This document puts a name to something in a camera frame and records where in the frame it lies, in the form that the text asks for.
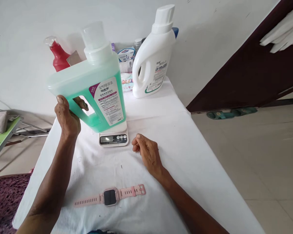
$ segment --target smartwatch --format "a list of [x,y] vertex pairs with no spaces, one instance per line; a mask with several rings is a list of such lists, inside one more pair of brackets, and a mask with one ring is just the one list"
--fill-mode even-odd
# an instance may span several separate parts
[[105,206],[116,205],[120,199],[127,197],[135,197],[137,195],[145,195],[146,189],[143,184],[132,186],[129,188],[108,188],[97,196],[88,197],[74,202],[74,207],[84,207],[89,205],[104,204]]

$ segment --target white wall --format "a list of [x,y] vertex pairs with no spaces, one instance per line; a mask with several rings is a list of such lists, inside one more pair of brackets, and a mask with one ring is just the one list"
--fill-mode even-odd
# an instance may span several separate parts
[[167,75],[186,106],[278,2],[0,0],[0,108],[54,116],[56,99],[45,80],[55,70],[45,37],[57,36],[68,53],[77,49],[85,58],[81,27],[102,20],[110,41],[131,43],[146,37],[156,9],[171,3],[180,31]]

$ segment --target hand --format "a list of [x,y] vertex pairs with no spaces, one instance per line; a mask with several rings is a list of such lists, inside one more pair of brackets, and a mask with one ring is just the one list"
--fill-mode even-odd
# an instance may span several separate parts
[[134,152],[140,151],[142,161],[149,173],[159,180],[163,174],[164,167],[160,161],[157,143],[138,133],[131,144]]
[[[62,95],[56,97],[58,104],[54,111],[62,128],[64,137],[77,137],[80,133],[80,119],[69,110],[69,104]],[[88,110],[87,104],[80,98],[74,98],[74,101],[83,109]]]

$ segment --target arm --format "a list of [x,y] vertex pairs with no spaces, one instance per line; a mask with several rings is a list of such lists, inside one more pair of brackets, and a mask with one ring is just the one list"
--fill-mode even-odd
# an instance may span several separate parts
[[183,217],[191,233],[225,233],[228,232],[196,203],[172,178],[163,167],[157,143],[141,134],[132,142],[133,151],[140,151],[147,170],[164,187]]
[[57,100],[55,113],[62,128],[60,142],[32,207],[17,233],[50,233],[60,215],[80,132],[80,120],[70,113],[69,104],[63,96],[57,96]]

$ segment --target green detergent bottle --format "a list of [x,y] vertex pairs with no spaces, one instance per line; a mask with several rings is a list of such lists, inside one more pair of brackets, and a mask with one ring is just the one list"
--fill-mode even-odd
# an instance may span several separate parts
[[[49,77],[48,89],[63,95],[69,109],[95,132],[103,132],[126,120],[118,55],[106,40],[101,21],[82,30],[87,60]],[[93,108],[86,114],[73,100],[81,96]]]

